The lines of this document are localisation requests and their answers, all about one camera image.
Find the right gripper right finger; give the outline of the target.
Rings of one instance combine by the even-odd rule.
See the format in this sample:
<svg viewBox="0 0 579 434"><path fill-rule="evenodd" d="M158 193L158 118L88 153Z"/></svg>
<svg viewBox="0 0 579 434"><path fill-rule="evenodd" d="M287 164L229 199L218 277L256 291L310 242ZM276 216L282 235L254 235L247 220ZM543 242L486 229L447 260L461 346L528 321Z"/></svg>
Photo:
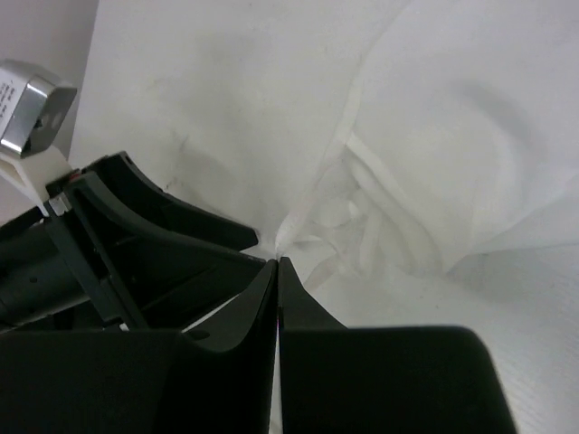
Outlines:
<svg viewBox="0 0 579 434"><path fill-rule="evenodd" d="M349 328L278 268L287 433L512 433L489 351L460 326Z"/></svg>

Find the white tank top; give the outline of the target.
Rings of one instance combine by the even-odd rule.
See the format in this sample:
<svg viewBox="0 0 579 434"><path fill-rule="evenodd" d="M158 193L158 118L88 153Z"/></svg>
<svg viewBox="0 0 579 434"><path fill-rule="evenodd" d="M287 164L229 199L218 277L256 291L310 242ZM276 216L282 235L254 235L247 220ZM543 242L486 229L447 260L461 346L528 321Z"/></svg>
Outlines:
<svg viewBox="0 0 579 434"><path fill-rule="evenodd" d="M278 253L305 285L578 241L578 4L403 1L363 57Z"/></svg>

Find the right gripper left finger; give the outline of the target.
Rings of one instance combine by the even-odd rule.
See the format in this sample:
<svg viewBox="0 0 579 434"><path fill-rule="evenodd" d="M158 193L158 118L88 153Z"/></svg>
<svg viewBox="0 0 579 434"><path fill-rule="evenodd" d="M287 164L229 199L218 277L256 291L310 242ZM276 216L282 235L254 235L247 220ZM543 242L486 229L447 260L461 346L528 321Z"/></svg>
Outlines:
<svg viewBox="0 0 579 434"><path fill-rule="evenodd" d="M265 433L277 336L277 263L200 325L182 334L171 380L174 428Z"/></svg>

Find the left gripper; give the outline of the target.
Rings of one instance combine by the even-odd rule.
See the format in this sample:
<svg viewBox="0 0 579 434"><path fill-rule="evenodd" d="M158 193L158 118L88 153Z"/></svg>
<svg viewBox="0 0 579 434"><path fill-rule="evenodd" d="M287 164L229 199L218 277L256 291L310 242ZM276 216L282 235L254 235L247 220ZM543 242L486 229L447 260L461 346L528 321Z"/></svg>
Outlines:
<svg viewBox="0 0 579 434"><path fill-rule="evenodd" d="M164 192L122 151L86 166L62 215L1 228L1 329L182 329L263 268L253 228Z"/></svg>

